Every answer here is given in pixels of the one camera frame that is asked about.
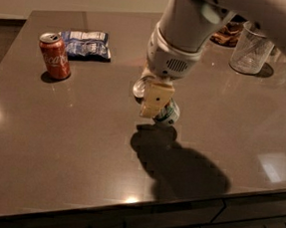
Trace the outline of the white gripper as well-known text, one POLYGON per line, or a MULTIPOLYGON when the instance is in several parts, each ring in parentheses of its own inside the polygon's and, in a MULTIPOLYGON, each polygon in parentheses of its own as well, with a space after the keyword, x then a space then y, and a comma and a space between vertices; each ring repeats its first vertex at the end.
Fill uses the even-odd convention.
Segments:
POLYGON ((182 79, 200 59, 201 50, 191 53, 171 46, 162 36, 157 23, 146 46, 146 55, 147 66, 139 79, 145 84, 140 116, 151 118, 160 114, 175 93, 173 86, 157 83, 158 77, 182 79))

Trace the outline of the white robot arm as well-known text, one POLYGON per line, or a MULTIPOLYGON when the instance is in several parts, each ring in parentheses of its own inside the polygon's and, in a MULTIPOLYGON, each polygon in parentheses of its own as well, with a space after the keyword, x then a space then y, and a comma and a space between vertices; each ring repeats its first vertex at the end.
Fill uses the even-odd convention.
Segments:
POLYGON ((286 0, 170 0, 146 48, 142 117, 160 114, 174 93, 171 82, 193 68, 209 37, 237 14, 286 56, 286 0))

